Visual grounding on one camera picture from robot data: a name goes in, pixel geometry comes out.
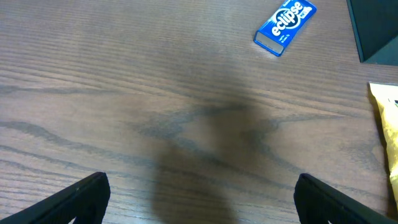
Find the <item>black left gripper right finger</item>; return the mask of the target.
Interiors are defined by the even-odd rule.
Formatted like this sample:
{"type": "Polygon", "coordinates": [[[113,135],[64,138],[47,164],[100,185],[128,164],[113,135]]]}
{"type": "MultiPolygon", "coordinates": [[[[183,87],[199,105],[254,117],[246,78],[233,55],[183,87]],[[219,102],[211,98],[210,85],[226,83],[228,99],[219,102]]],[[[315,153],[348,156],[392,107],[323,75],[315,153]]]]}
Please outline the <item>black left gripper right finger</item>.
{"type": "Polygon", "coordinates": [[[310,174],[300,174],[294,202],[301,224],[397,224],[310,174]]]}

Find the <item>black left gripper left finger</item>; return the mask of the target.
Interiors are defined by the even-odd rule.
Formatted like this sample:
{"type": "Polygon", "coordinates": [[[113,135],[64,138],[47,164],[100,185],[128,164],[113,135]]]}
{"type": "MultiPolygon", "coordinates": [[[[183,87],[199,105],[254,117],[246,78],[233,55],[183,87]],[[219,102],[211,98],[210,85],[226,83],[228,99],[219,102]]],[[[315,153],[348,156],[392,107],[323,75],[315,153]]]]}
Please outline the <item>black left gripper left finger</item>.
{"type": "Polygon", "coordinates": [[[101,224],[111,195],[106,173],[95,172],[1,224],[101,224]]]}

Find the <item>yellow Hacks candy bag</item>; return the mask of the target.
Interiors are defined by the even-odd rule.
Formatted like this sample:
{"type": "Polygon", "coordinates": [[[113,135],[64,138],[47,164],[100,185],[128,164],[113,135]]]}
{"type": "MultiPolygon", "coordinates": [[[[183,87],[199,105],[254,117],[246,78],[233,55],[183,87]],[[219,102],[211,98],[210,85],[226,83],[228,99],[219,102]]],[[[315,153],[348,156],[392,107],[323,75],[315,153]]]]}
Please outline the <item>yellow Hacks candy bag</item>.
{"type": "Polygon", "coordinates": [[[397,203],[397,85],[370,82],[369,87],[379,108],[386,140],[389,180],[397,203]]]}

